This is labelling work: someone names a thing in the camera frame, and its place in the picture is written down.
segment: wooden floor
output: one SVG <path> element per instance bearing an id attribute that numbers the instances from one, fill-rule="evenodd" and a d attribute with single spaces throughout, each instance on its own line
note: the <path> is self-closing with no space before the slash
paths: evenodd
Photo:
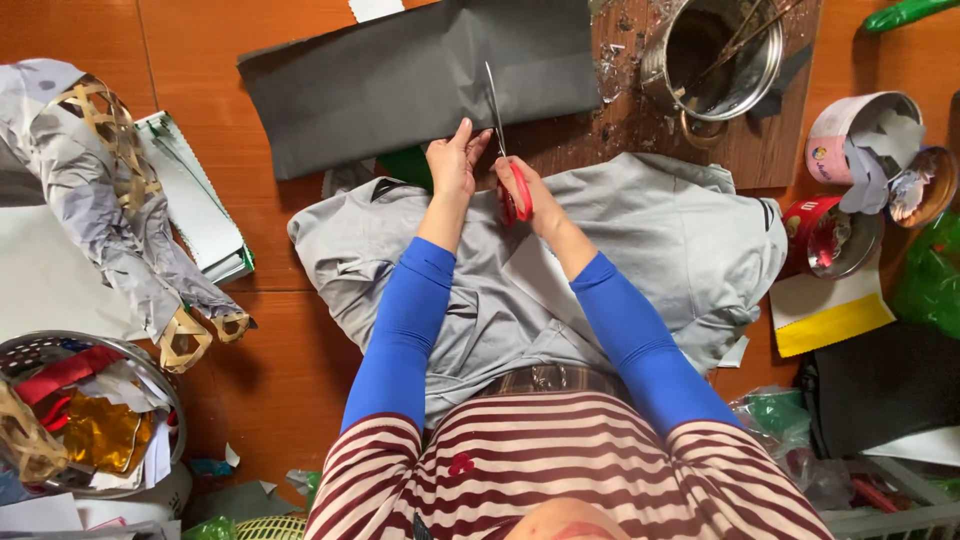
<path id="1" fill-rule="evenodd" d="M 405 2 L 408 8 L 424 3 Z M 926 143 L 946 141 L 950 96 L 960 89 L 960 10 L 881 38 L 854 39 L 867 14 L 890 4 L 823 0 L 804 132 L 839 98 L 899 89 L 919 102 Z M 224 484 L 264 479 L 301 501 L 283 476 L 291 468 L 321 468 L 360 354 L 330 320 L 285 232 L 294 212 L 320 199 L 321 183 L 274 182 L 266 136 L 234 65 L 240 53 L 352 24 L 347 0 L 0 0 L 0 21 L 0 63 L 70 61 L 107 82 L 135 117 L 163 109 L 177 119 L 256 254 L 256 272 L 228 290 L 260 325 L 237 345 L 214 346 L 184 377 L 188 453 L 223 457 L 229 441 L 241 464 Z M 783 149 L 797 156 L 802 150 Z M 745 194 L 787 205 L 822 190 L 801 164 L 795 174 L 792 187 Z M 901 231 L 888 233 L 887 283 L 907 239 Z M 711 375 L 724 398 L 789 383 L 796 369 L 795 361 L 777 355 L 766 301 L 761 307 L 763 317 L 747 331 L 743 367 Z"/>

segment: metal pot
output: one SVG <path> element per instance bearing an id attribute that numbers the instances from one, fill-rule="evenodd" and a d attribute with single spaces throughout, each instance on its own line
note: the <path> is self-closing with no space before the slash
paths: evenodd
<path id="1" fill-rule="evenodd" d="M 778 20 L 698 81 L 752 5 L 751 0 L 686 0 L 651 34 L 640 64 L 641 87 L 665 114 L 680 115 L 684 136 L 694 146 L 716 146 L 727 122 L 762 99 L 780 74 L 783 25 Z M 765 0 L 737 41 L 776 16 L 777 9 L 773 0 Z M 688 116 L 722 125 L 714 135 L 696 135 Z"/>

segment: plaid fabric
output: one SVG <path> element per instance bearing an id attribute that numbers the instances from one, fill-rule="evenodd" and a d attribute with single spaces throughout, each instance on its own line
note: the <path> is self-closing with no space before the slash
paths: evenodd
<path id="1" fill-rule="evenodd" d="M 569 390 L 593 390 L 614 396 L 628 405 L 634 402 L 630 399 L 627 386 L 617 375 L 562 364 L 543 364 L 512 371 L 494 379 L 474 397 Z"/>

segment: person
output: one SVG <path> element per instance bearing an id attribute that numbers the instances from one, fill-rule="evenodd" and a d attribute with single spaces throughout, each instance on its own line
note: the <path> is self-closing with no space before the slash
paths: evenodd
<path id="1" fill-rule="evenodd" d="M 519 201 L 510 163 L 523 172 L 533 231 L 622 381 L 523 393 L 500 383 L 422 446 L 427 357 L 491 136 L 471 136 L 464 119 L 427 150 L 434 195 L 383 292 L 305 539 L 831 538 L 654 307 L 517 157 L 499 158 L 497 176 Z"/>

